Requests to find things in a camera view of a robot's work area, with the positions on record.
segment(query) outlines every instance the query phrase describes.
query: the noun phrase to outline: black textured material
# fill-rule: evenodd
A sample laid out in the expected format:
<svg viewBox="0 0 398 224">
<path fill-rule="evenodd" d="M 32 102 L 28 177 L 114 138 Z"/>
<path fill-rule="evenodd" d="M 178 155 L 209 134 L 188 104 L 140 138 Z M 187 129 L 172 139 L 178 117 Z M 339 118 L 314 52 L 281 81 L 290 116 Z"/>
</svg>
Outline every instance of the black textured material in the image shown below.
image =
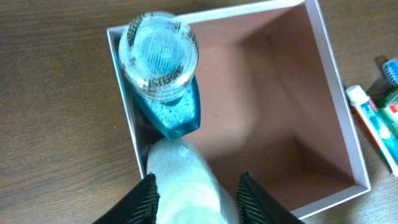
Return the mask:
<svg viewBox="0 0 398 224">
<path fill-rule="evenodd" d="M 155 175 L 147 175 L 94 224 L 155 224 L 159 194 Z"/>
<path fill-rule="evenodd" d="M 248 172 L 241 175 L 236 197 L 241 224 L 302 224 L 257 184 Z"/>
</svg>

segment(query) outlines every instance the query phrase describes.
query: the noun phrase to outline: white cardboard box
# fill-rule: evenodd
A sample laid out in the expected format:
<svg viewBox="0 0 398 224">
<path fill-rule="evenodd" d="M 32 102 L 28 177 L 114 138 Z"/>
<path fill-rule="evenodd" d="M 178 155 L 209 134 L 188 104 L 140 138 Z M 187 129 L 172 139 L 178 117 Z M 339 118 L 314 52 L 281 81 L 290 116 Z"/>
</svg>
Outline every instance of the white cardboard box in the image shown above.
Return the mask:
<svg viewBox="0 0 398 224">
<path fill-rule="evenodd" d="M 191 24 L 200 49 L 202 124 L 186 138 L 233 197 L 245 170 L 299 218 L 370 191 L 316 0 L 271 0 L 178 19 Z M 119 68 L 118 41 L 126 28 L 107 31 L 143 177 L 147 150 L 159 133 L 134 106 Z"/>
</svg>

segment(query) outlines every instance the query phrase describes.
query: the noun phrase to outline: green packaging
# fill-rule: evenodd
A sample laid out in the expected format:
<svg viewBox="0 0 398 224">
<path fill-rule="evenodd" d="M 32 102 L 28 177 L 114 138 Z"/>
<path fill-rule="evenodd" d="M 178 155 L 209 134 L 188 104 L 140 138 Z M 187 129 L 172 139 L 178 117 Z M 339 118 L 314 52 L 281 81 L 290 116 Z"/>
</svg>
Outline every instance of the green packaging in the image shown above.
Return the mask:
<svg viewBox="0 0 398 224">
<path fill-rule="evenodd" d="M 380 115 L 398 137 L 398 87 L 390 88 L 376 103 Z"/>
</svg>

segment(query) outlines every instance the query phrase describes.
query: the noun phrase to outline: wooden table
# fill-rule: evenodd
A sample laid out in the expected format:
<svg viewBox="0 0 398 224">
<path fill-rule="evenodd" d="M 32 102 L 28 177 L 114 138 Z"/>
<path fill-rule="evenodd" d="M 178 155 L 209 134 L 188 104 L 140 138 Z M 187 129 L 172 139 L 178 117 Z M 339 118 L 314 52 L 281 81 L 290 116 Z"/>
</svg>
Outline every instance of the wooden table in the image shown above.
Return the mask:
<svg viewBox="0 0 398 224">
<path fill-rule="evenodd" d="M 107 27 L 244 2 L 0 0 L 0 223 L 91 223 L 139 182 Z M 374 56 L 398 56 L 398 1 L 320 4 L 344 84 L 368 89 Z M 307 223 L 398 222 L 398 180 L 356 121 L 373 189 Z"/>
</svg>

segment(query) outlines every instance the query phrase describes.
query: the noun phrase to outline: clear plastic cap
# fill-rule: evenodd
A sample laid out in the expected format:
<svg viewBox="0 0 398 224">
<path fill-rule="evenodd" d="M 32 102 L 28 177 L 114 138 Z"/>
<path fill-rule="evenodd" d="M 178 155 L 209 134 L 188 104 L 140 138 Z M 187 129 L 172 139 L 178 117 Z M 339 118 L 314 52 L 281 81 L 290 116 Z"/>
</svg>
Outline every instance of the clear plastic cap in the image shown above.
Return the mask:
<svg viewBox="0 0 398 224">
<path fill-rule="evenodd" d="M 148 12 L 129 24 L 119 58 L 137 92 L 152 101 L 177 99 L 189 87 L 198 63 L 190 26 L 168 12 Z"/>
</svg>

